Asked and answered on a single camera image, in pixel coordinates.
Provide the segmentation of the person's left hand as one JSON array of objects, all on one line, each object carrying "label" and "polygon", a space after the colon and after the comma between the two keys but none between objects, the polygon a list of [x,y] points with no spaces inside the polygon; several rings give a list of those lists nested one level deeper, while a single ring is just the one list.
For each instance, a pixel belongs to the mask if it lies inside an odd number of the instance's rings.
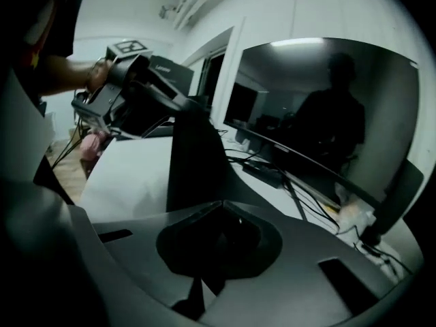
[{"label": "person's left hand", "polygon": [[111,68],[112,68],[111,60],[104,59],[98,61],[95,64],[94,68],[90,72],[89,79],[87,82],[87,89],[91,93],[96,92],[96,90],[104,86]]}]

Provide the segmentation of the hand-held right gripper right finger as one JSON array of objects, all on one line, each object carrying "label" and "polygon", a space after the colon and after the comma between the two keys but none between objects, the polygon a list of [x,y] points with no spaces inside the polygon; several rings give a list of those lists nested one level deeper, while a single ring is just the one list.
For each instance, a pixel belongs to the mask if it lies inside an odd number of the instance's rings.
[{"label": "hand-held right gripper right finger", "polygon": [[410,280],[395,285],[363,254],[325,229],[239,203],[273,225],[281,253],[262,274],[229,280],[199,322],[205,326],[390,326]]}]

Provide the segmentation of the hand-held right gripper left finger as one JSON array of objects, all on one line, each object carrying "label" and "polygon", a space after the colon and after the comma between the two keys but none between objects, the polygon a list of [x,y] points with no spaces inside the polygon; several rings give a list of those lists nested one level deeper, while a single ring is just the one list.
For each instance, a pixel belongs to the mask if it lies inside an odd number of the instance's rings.
[{"label": "hand-held right gripper left finger", "polygon": [[95,225],[110,256],[148,298],[146,309],[178,322],[222,322],[217,269],[223,204],[208,202],[145,219]]}]

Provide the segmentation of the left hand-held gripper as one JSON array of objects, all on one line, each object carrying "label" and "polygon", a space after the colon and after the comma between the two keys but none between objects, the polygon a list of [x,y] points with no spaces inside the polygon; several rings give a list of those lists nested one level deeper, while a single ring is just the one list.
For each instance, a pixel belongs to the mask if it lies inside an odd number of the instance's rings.
[{"label": "left hand-held gripper", "polygon": [[197,101],[181,93],[181,67],[152,54],[138,40],[109,45],[106,59],[112,61],[112,68],[104,86],[94,93],[79,93],[72,100],[79,118],[113,136],[143,139],[173,114],[203,113]]}]

